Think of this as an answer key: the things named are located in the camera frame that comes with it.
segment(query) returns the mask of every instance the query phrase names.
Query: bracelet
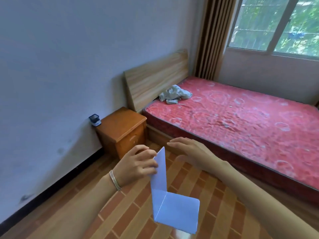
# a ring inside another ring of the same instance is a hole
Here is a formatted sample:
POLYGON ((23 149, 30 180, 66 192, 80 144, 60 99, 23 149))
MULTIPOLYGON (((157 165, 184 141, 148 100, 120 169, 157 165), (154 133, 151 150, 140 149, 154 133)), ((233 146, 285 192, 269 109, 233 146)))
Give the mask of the bracelet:
POLYGON ((112 179, 112 181, 113 181, 113 184, 115 185, 116 189, 117 189, 118 191, 121 191, 121 187, 120 187, 119 184, 117 183, 117 181, 116 181, 116 179, 115 179, 115 177, 114 177, 114 175, 113 175, 113 171, 111 170, 111 171, 109 172, 109 174, 110 174, 110 177, 111 177, 111 179, 112 179))

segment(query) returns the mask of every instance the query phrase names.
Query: person's left hand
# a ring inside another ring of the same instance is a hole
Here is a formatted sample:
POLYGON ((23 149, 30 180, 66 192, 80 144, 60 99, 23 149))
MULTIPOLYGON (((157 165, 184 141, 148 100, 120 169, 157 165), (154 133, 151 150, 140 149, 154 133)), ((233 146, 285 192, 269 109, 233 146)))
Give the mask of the person's left hand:
POLYGON ((157 153, 145 145, 136 145, 128 151, 113 169, 113 175, 120 187, 143 178, 146 175, 156 174, 157 162, 153 159, 157 153))

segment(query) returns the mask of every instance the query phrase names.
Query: wooden nightstand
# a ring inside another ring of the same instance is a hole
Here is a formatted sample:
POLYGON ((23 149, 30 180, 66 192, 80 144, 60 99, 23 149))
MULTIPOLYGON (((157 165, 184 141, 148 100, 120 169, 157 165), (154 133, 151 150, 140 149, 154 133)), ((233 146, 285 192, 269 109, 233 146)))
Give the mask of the wooden nightstand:
POLYGON ((96 132, 104 149, 121 159, 135 145, 145 144, 146 117, 125 107, 101 120, 96 132))

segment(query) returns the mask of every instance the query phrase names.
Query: red mattress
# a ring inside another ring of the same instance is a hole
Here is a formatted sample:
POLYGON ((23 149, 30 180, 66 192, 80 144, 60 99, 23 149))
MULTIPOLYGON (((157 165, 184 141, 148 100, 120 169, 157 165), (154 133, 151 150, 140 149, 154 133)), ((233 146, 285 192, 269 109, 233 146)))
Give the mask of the red mattress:
POLYGON ((147 123, 172 136, 199 140, 237 169, 319 203, 319 111, 208 80, 188 77, 193 93, 168 105, 154 100, 147 123))

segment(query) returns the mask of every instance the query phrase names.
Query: person's right arm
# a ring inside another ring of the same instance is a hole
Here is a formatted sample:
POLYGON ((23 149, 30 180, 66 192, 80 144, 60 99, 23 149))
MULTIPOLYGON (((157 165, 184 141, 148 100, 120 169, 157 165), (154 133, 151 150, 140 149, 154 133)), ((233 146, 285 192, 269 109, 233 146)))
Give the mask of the person's right arm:
POLYGON ((319 238, 319 233, 315 229, 235 170, 228 162, 216 157, 205 145, 182 137, 172 139, 167 144, 187 154, 180 155, 177 159, 215 175, 233 190, 272 238, 319 238))

